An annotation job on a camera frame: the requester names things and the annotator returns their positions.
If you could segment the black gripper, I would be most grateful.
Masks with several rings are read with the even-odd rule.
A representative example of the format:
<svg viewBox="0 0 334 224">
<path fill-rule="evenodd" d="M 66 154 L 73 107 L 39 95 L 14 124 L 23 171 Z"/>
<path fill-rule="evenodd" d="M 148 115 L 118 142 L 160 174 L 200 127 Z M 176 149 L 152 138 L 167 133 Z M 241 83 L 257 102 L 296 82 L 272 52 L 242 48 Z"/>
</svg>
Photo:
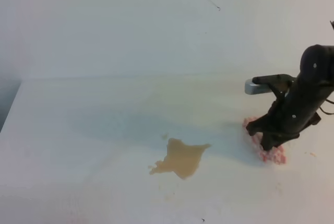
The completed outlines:
<svg viewBox="0 0 334 224">
<path fill-rule="evenodd" d="M 273 116 L 277 135 L 271 134 L 270 116 L 247 117 L 246 130 L 249 136 L 263 133 L 260 145 L 264 151 L 278 147 L 283 140 L 299 137 L 306 128 L 321 121 L 317 110 L 330 96 L 330 79 L 299 74 L 293 82 L 282 106 Z"/>
</svg>

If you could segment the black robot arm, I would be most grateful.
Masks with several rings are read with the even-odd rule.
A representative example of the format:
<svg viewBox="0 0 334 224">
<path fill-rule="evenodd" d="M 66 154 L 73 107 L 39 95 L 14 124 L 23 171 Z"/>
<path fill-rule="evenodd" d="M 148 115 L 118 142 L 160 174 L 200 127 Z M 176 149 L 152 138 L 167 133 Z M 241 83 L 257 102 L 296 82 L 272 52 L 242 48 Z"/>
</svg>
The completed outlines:
<svg viewBox="0 0 334 224">
<path fill-rule="evenodd" d="M 313 45 L 301 57 L 297 77 L 287 74 L 257 76 L 245 82 L 245 93 L 272 92 L 276 99 L 268 112 L 246 124 L 250 136 L 262 134 L 264 151 L 297 139 L 300 133 L 320 122 L 319 110 L 333 93 L 333 46 Z"/>
</svg>

